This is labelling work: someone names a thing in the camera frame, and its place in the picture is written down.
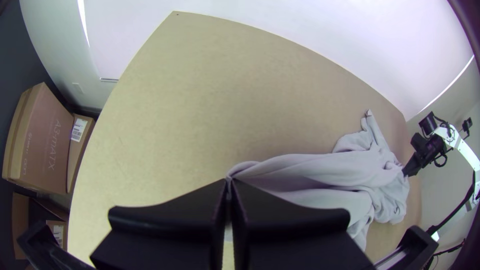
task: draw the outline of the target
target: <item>gray fabric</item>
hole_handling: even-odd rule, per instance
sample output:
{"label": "gray fabric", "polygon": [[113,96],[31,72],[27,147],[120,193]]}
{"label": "gray fabric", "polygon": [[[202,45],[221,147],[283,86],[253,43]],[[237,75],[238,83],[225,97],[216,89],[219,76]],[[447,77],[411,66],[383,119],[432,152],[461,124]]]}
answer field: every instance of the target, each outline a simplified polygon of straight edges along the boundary
{"label": "gray fabric", "polygon": [[235,165],[238,179],[297,205],[344,208],[347,232],[365,250],[370,223],[399,223],[407,212],[408,178],[369,110],[362,131],[341,137],[330,154],[286,154]]}

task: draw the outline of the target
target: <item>light switch plate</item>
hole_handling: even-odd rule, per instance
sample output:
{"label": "light switch plate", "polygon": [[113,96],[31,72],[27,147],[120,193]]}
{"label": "light switch plate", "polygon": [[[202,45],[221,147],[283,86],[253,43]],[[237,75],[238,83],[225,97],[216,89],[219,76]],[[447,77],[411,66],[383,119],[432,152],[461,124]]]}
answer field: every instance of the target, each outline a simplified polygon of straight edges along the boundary
{"label": "light switch plate", "polygon": [[75,89],[76,89],[80,94],[85,95],[85,92],[84,92],[84,90],[82,89],[82,87],[80,86],[80,83],[78,83],[78,82],[72,82],[71,84],[75,87]]}

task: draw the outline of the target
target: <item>table surface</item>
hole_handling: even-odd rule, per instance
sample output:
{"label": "table surface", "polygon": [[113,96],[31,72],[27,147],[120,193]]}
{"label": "table surface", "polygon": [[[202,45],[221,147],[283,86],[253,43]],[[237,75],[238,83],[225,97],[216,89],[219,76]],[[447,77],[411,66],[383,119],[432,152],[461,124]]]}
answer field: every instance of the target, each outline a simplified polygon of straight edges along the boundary
{"label": "table surface", "polygon": [[[173,12],[130,62],[91,135],[76,180],[68,251],[89,256],[113,206],[169,201],[242,161],[330,153],[372,109],[398,159],[412,153],[403,115],[366,83],[294,42],[240,23]],[[395,248],[420,219],[410,180],[405,221],[372,224],[367,255]],[[233,245],[224,245],[233,269]]]}

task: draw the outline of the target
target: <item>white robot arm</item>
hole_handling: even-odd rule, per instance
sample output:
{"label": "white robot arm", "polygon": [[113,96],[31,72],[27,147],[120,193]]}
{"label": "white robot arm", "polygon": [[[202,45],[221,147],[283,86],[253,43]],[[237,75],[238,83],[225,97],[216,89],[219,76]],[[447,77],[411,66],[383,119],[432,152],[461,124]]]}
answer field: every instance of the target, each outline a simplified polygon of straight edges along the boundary
{"label": "white robot arm", "polygon": [[440,228],[436,229],[431,237],[438,241],[450,228],[466,213],[473,210],[480,201],[480,160],[472,151],[470,146],[462,139],[457,129],[452,124],[445,126],[439,126],[434,131],[434,134],[440,136],[446,145],[458,150],[458,152],[466,159],[466,161],[473,168],[473,183],[471,195],[468,194],[468,198],[464,200],[463,205],[459,205],[458,210],[455,213],[449,215],[448,220],[445,219]]}

